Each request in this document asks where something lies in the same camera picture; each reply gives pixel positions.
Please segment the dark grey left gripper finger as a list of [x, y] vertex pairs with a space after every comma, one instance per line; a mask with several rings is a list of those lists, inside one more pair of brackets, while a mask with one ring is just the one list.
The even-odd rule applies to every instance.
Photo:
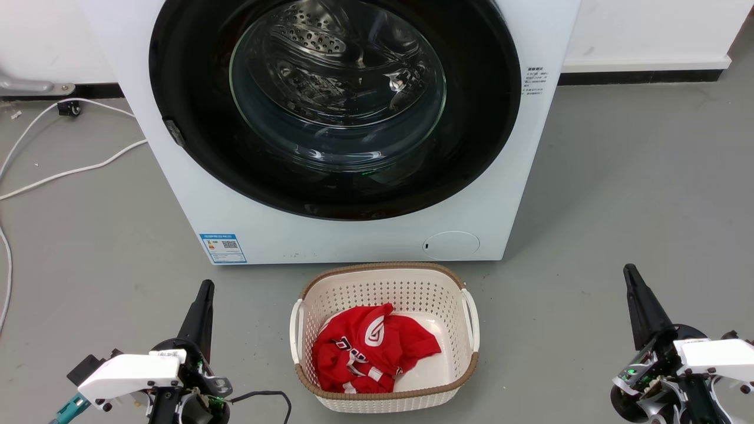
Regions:
[[197, 303], [197, 296], [194, 302], [189, 307], [183, 324], [178, 331], [178, 338], [182, 340], [188, 340], [197, 345], [197, 327], [199, 324], [199, 304]]
[[211, 341], [213, 331], [213, 300], [215, 284], [213, 281], [202, 281], [197, 293], [199, 304], [199, 318], [197, 321], [197, 346], [206, 360], [211, 359]]

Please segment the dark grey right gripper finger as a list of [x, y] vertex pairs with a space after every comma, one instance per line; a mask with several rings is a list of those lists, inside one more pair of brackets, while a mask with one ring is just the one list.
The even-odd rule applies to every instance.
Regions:
[[652, 291], [634, 264], [626, 264], [623, 273], [634, 348], [639, 351], [646, 346], [655, 332], [653, 316], [651, 313], [648, 314], [648, 308], [651, 306], [649, 294]]
[[662, 340], [673, 340], [673, 336], [676, 335], [674, 324], [671, 322], [667, 313], [664, 311], [662, 304], [660, 304], [657, 297], [653, 292], [649, 294], [649, 300], [651, 306], [648, 308], [648, 314], [653, 316], [653, 324], [655, 332], [649, 341], [654, 340], [656, 336], [660, 336]]

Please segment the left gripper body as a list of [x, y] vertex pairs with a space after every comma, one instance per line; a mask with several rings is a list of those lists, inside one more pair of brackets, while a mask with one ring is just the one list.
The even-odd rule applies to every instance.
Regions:
[[157, 344], [153, 353], [178, 353], [186, 359], [178, 366], [177, 376], [147, 390], [148, 423], [228, 423], [230, 408], [224, 398], [233, 387], [226, 377], [216, 376], [210, 368], [211, 338], [173, 338]]

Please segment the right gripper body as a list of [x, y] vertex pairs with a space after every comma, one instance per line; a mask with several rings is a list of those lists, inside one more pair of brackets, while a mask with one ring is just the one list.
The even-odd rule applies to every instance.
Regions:
[[682, 363], [676, 342], [705, 341], [683, 324], [633, 331], [636, 356], [613, 380], [614, 410], [635, 423], [733, 423], [715, 394], [722, 380], [711, 371], [695, 373]]

